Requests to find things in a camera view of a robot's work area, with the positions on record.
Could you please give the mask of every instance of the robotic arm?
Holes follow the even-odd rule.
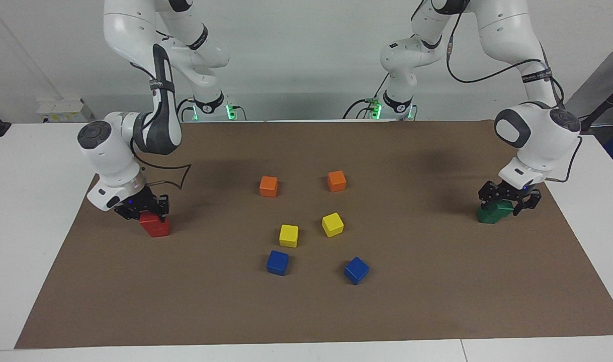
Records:
[[[562,109],[562,100],[555,96],[552,71],[525,0],[424,0],[412,17],[414,35],[382,50],[382,65],[390,73],[382,94],[383,113],[407,118],[416,85],[413,69],[440,60],[445,50],[449,68],[453,39],[445,43],[442,33],[451,16],[464,12],[476,15],[485,53],[515,66],[525,85],[528,101],[502,110],[495,119],[496,135],[518,154],[499,173],[502,183],[490,181],[479,192],[481,208],[509,200],[516,202],[518,215],[536,207],[541,193],[535,186],[545,181],[581,130],[577,117]]]
[[[157,39],[157,13],[178,39]],[[134,155],[137,149],[170,154],[182,141],[172,67],[191,81],[202,112],[216,113],[226,99],[210,68],[225,66],[229,55],[221,44],[208,39],[207,28],[193,15],[192,0],[105,2],[107,44],[150,77],[154,111],[113,112],[79,132],[81,150],[100,177],[87,198],[103,211],[115,209],[126,219],[138,219],[141,212],[150,211],[162,221],[168,214],[167,195],[152,194]]]

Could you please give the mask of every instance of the colored block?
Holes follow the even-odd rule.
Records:
[[[277,197],[277,177],[264,176],[259,184],[259,194],[263,197]]]
[[[159,216],[150,211],[143,211],[141,213],[139,223],[152,238],[160,238],[170,234],[170,219],[165,218],[165,221],[161,222]]]
[[[283,247],[297,247],[297,236],[300,228],[293,225],[282,225],[279,231],[279,245]]]
[[[485,210],[478,209],[478,220],[481,224],[496,224],[514,211],[514,204],[509,200],[499,200],[490,203]]]
[[[336,235],[342,234],[344,231],[344,222],[342,222],[342,219],[338,213],[324,216],[324,218],[322,218],[322,229],[324,229],[326,236],[332,238]]]
[[[279,252],[275,250],[270,252],[270,255],[268,256],[268,262],[267,262],[267,270],[269,273],[281,275],[283,277],[286,275],[287,268],[288,268],[288,254],[284,254],[283,252]]]
[[[326,182],[329,184],[329,190],[332,193],[341,192],[346,189],[346,178],[342,171],[329,172]]]
[[[357,286],[367,276],[368,272],[369,266],[357,256],[344,268],[344,275],[354,286]]]

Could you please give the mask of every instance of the brown mat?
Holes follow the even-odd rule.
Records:
[[[476,193],[514,150],[492,122],[191,124],[173,234],[85,201],[16,348],[613,334],[613,301],[552,195],[497,225]],[[325,175],[342,169],[348,190]],[[278,176],[278,199],[258,196]],[[148,170],[148,179],[178,172]],[[339,212],[341,236],[322,216]],[[299,247],[278,246],[281,224]],[[270,250],[289,273],[265,270]],[[343,266],[372,268],[359,286]]]

